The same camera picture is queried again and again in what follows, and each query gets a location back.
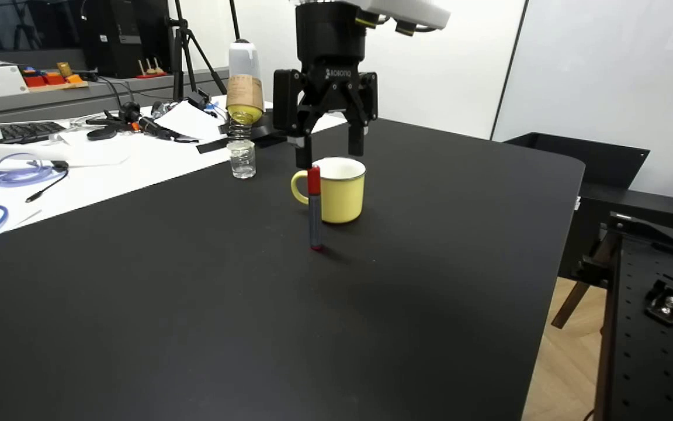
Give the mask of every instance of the laboratory wall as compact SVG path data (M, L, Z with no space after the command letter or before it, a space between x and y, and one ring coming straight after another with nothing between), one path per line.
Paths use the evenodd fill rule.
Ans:
M494 139L527 132L646 147L673 197L673 0L531 0Z
M267 98L278 68L298 68L293 0L235 0L240 36L256 45ZM489 139L522 0L437 0L451 9L446 30L396 36L369 30L360 70L378 72L378 113L420 127ZM215 65L234 39L227 0L182 0Z

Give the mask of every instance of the black tabletop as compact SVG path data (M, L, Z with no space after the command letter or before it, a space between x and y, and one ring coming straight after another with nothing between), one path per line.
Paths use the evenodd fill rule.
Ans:
M0 237L0 418L518 418L582 164L392 121L361 160L325 256L290 144Z
M602 349L601 418L673 421L673 327L644 312L646 293L657 280L673 289L673 256L652 247L644 239L625 237L618 280L610 289L611 321Z
M673 227L673 197L614 189L608 185L582 185L580 194L584 201L598 204L602 219L608 219L604 216L614 211Z

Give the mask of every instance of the yellow mug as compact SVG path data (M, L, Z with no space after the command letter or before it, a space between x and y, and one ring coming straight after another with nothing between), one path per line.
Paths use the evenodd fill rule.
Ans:
M330 225L358 219L365 197L365 164L348 156L325 156L313 167L319 168L319 219ZM296 171L290 177L290 189L298 204L309 206L309 197L296 187L300 177L309 177L309 171Z

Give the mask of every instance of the mug handle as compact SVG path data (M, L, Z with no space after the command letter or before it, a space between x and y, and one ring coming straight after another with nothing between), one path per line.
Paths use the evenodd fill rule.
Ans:
M309 204L309 197L298 191L298 187L296 187L296 181L298 181L298 177L309 177L309 171L296 171L296 174L292 174L292 177L290 177L290 191L292 191L293 201L298 201L298 204L306 206L306 204Z

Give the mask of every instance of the clear cup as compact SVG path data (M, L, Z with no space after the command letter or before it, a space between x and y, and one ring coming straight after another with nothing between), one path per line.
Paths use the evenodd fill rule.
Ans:
M227 149L229 149L229 168L234 177L247 181L256 176L256 144L247 139L245 127L234 127Z

